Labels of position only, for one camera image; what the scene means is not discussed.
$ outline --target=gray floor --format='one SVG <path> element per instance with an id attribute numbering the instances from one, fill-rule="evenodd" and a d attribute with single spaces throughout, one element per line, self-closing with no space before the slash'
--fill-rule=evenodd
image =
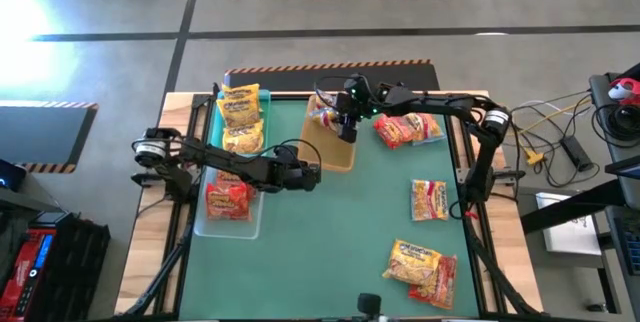
<path id="1" fill-rule="evenodd" d="M 186 0 L 0 0 L 0 98 L 100 103 L 78 170 L 38 178 L 66 208 L 111 227 L 113 243 L 92 316 L 113 311 L 140 190 L 130 182 L 136 165 L 129 149 L 158 116 L 175 41 L 41 42 L 34 34 L 177 32 Z M 197 0 L 192 31 L 338 28 L 436 28 L 598 26 L 640 21 L 640 0 Z M 486 89 L 509 106 L 588 88 L 590 75 L 637 63 L 640 33 L 314 38 L 189 41 L 177 91 L 208 91 L 236 67 L 430 58 L 442 89 Z M 573 100 L 560 101 L 565 106 Z M 517 121 L 535 120 L 527 113 Z M 561 126 L 568 117 L 558 118 Z M 604 165 L 608 152 L 577 120 L 577 136 Z M 549 127 L 540 133 L 557 138 Z M 514 149 L 505 147 L 511 164 Z M 569 161 L 554 162 L 558 179 Z M 570 188 L 589 188 L 603 173 Z M 545 187 L 533 173 L 523 186 Z M 536 265 L 545 310 L 553 315 L 600 320 L 587 314 L 601 299 L 595 271 Z"/>

